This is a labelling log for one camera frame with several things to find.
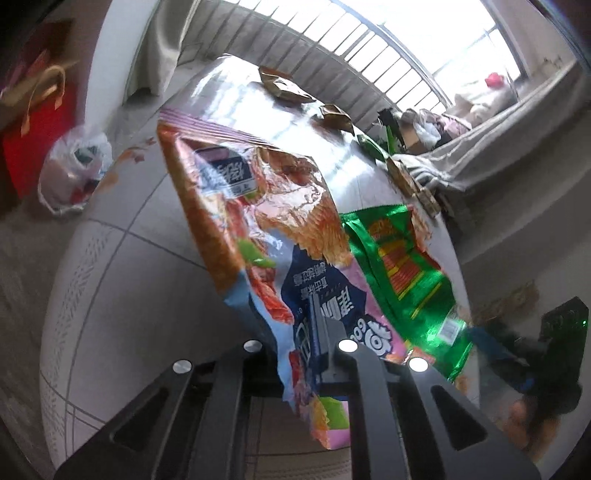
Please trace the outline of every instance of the cloth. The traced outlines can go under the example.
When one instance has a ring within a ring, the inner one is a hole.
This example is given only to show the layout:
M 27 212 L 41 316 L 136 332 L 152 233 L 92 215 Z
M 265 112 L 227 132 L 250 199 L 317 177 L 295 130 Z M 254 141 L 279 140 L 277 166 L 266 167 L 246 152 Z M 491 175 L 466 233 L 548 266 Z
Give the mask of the cloth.
M 163 95 L 177 66 L 181 43 L 201 0 L 161 0 L 148 24 L 127 81 L 127 97 L 140 88 Z
M 468 134 L 414 157 L 395 155 L 422 186 L 465 192 L 530 153 L 591 99 L 591 77 L 575 62 L 516 105 Z

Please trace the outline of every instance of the brown package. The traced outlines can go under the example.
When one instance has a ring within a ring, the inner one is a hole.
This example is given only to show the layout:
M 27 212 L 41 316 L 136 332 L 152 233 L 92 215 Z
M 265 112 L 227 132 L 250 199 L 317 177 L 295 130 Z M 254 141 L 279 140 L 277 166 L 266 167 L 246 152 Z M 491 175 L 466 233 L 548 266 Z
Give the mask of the brown package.
M 354 135 L 353 122 L 351 117 L 343 112 L 339 107 L 332 103 L 327 103 L 320 107 L 320 112 L 324 117 L 324 124 L 329 128 L 342 130 Z
M 441 212 L 439 203 L 437 203 L 437 200 L 429 189 L 422 188 L 417 193 L 417 198 L 418 201 L 421 202 L 423 208 L 425 208 L 425 211 L 429 214 L 429 217 L 435 218 L 437 214 Z
M 293 103 L 312 103 L 316 99 L 298 87 L 291 76 L 269 67 L 259 67 L 262 84 L 275 97 Z
M 411 174 L 400 160 L 393 160 L 392 157 L 386 160 L 388 173 L 394 184 L 400 189 L 405 197 L 412 197 L 418 193 L 417 184 Z

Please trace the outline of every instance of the curtain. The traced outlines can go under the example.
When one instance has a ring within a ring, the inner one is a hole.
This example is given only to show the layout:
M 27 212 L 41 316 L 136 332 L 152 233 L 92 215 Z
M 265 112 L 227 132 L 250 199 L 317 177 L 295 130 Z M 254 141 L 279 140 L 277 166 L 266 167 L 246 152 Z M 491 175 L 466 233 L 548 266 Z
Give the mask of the curtain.
M 163 95 L 177 66 L 181 43 L 200 0 L 161 0 L 138 49 L 127 81 L 127 97 L 140 88 Z

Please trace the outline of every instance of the window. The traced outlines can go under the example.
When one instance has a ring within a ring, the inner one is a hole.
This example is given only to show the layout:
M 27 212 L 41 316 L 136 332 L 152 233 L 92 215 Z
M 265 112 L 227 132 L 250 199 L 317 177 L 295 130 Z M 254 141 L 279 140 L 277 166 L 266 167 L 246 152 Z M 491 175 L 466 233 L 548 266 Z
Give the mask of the window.
M 345 0 L 400 41 L 446 95 L 492 72 L 517 80 L 521 71 L 480 0 Z
M 467 83 L 492 72 L 513 80 L 521 74 L 480 0 L 226 1 L 284 24 L 340 57 L 402 111 L 441 113 Z

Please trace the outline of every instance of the plastic bag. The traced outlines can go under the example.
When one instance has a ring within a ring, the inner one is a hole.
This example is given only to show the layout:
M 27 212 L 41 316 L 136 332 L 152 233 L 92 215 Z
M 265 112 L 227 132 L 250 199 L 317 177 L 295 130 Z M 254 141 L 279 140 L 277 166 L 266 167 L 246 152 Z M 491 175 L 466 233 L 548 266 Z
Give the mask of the plastic bag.
M 441 140 L 441 134 L 438 132 L 437 127 L 433 124 L 422 122 L 413 123 L 414 131 L 417 133 L 418 139 L 421 141 L 425 148 L 432 150 L 435 148 L 437 142 Z
M 348 444 L 347 402 L 316 390 L 308 298 L 317 294 L 323 314 L 377 355 L 401 363 L 407 348 L 351 253 L 318 166 L 171 109 L 158 138 L 217 291 L 277 353 L 283 399 L 326 448 Z
M 111 144 L 95 127 L 81 125 L 59 138 L 46 156 L 39 201 L 54 215 L 82 210 L 113 163 Z

